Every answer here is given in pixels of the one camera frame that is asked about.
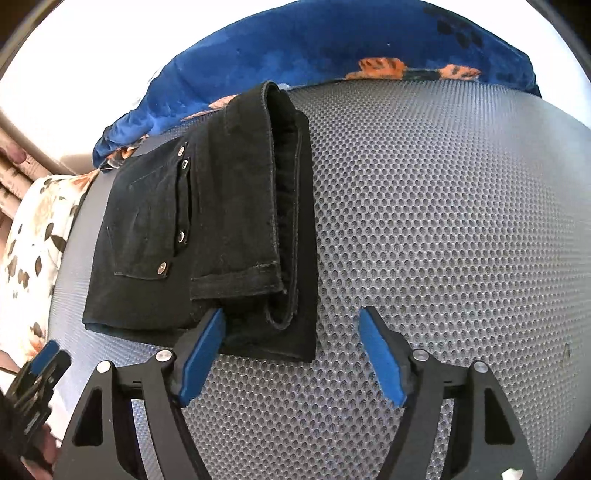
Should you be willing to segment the person's left hand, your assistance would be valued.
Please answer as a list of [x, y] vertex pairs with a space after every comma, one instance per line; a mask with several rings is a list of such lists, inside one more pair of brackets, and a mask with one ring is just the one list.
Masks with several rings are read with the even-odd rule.
[[52, 480], [60, 447], [48, 424], [44, 424], [37, 432], [33, 445], [35, 458], [22, 457], [21, 462], [34, 479]]

